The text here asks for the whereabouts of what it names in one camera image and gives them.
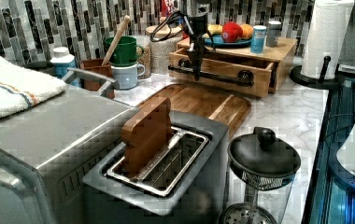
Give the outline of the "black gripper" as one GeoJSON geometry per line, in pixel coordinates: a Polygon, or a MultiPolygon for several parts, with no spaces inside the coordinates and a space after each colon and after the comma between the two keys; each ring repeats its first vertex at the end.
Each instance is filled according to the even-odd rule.
{"type": "Polygon", "coordinates": [[[187,50],[191,61],[194,79],[200,79],[201,65],[205,52],[203,35],[207,31],[207,15],[186,18],[186,33],[189,35],[190,45],[187,50]]]}

